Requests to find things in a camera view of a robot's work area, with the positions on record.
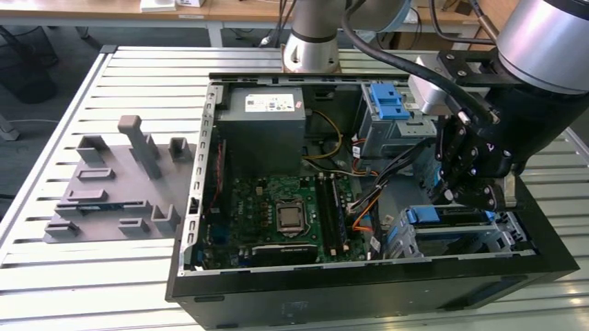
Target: power supply label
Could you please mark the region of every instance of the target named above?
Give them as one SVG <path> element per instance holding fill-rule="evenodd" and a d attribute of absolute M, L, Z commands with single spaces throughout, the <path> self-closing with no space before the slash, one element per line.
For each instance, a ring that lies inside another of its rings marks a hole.
<path fill-rule="evenodd" d="M 245 112 L 293 112 L 295 97 L 292 94 L 248 94 Z"/>

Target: open computer chassis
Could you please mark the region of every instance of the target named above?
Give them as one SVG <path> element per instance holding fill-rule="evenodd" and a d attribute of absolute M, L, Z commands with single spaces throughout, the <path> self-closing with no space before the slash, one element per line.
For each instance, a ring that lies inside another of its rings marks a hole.
<path fill-rule="evenodd" d="M 340 107 L 362 98 L 362 84 L 390 82 L 406 86 L 398 75 L 212 74 L 203 106 L 200 142 L 195 156 L 188 210 L 177 227 L 165 299 L 179 303 L 205 329 L 289 325 L 339 319 L 403 316 L 423 312 L 472 309 L 534 283 L 553 281 L 578 269 L 554 229 L 522 182 L 516 199 L 522 208 L 507 213 L 531 239 L 530 254 L 492 257 L 404 258 L 344 263 L 315 263 L 263 268 L 204 270 L 203 214 L 209 204 L 211 135 L 215 109 L 223 94 L 240 88 L 316 88 L 304 102 Z"/>

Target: ram slot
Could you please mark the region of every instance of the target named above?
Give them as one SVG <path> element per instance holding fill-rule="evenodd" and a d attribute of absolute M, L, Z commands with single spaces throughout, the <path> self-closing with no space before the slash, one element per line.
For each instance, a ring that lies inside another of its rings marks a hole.
<path fill-rule="evenodd" d="M 323 237 L 324 254 L 336 255 L 336 231 L 332 221 L 332 188 L 329 187 L 328 178 L 319 175 L 315 178 L 315 194 L 319 211 L 320 233 Z"/>
<path fill-rule="evenodd" d="M 339 201 L 339 192 L 337 192 L 337 180 L 335 176 L 331 174 L 331 192 L 332 192 L 332 220 L 335 221 L 335 229 L 336 229 L 336 244 L 337 244 L 337 252 L 347 252 L 349 250 L 347 246 L 347 234 L 345 234 L 345 224 L 344 224 L 344 210 L 341 206 L 341 202 Z"/>

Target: yellow wire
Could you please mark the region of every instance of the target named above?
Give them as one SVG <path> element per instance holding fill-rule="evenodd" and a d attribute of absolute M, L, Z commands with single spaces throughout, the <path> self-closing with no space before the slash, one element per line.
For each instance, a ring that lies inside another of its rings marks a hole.
<path fill-rule="evenodd" d="M 332 129 L 335 130 L 335 132 L 337 132 L 337 144 L 336 144 L 336 146 L 335 146 L 335 148 L 332 149 L 331 152 L 328 152 L 327 154 L 323 154 L 323 155 L 309 155 L 307 157 L 303 157 L 303 159 L 305 159 L 305 160 L 324 159 L 325 157 L 329 157 L 331 155 L 333 155 L 339 151 L 339 148 L 341 147 L 341 133 L 339 132 L 337 126 L 331 121 L 331 119 L 325 116 L 325 114 L 323 114 L 317 110 L 313 110 L 312 112 L 319 114 L 320 117 L 324 118 L 327 123 L 332 126 Z"/>

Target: power supply cable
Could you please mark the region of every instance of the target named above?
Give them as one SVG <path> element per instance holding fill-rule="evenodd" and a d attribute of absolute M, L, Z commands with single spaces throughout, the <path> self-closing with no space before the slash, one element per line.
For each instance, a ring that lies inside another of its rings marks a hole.
<path fill-rule="evenodd" d="M 434 31 L 435 31 L 435 34 L 439 36 L 439 38 L 442 38 L 442 39 L 444 39 L 447 41 L 451 41 L 452 43 L 474 43 L 474 44 L 478 44 L 478 45 L 491 45 L 491 46 L 495 45 L 495 43 L 490 39 L 459 38 L 459 37 L 452 37 L 451 35 L 443 33 L 442 29 L 439 27 L 438 16 L 436 16 L 436 13 L 435 13 L 434 1 L 435 0 L 430 0 L 431 25 L 434 26 Z"/>
<path fill-rule="evenodd" d="M 478 1 L 470 0 L 470 6 L 475 12 L 476 17 L 482 17 L 484 13 L 482 12 L 480 5 L 478 5 Z"/>
<path fill-rule="evenodd" d="M 336 143 L 336 146 L 335 146 L 335 148 L 332 149 L 331 152 L 328 152 L 327 154 L 321 154 L 321 155 L 307 155 L 305 157 L 303 157 L 303 159 L 305 159 L 305 160 L 325 159 L 327 157 L 331 157 L 332 155 L 335 155 L 336 152 L 339 151 L 339 148 L 341 147 L 341 132 L 339 131 L 337 126 L 335 125 L 335 123 L 331 121 L 329 117 L 327 117 L 325 114 L 323 114 L 317 110 L 313 110 L 312 112 L 316 115 L 319 115 L 320 117 L 323 117 L 323 119 L 331 125 L 332 129 L 335 130 L 335 132 L 337 134 L 337 143 Z"/>
<path fill-rule="evenodd" d="M 283 30 L 284 30 L 285 24 L 288 23 L 288 18 L 289 18 L 289 16 L 291 16 L 292 10 L 293 10 L 293 8 L 295 8 L 295 4 L 296 4 L 296 0 L 292 0 L 291 6 L 289 6 L 288 11 L 287 11 L 287 13 L 285 13 L 285 17 L 284 17 L 284 20 L 283 20 L 283 24 L 281 24 L 281 26 L 279 27 L 277 35 L 276 35 L 276 38 L 275 38 L 275 40 L 273 40 L 273 47 L 275 47 L 275 48 L 277 48 L 277 46 L 279 46 L 279 38 L 280 38 L 280 36 L 283 35 Z"/>

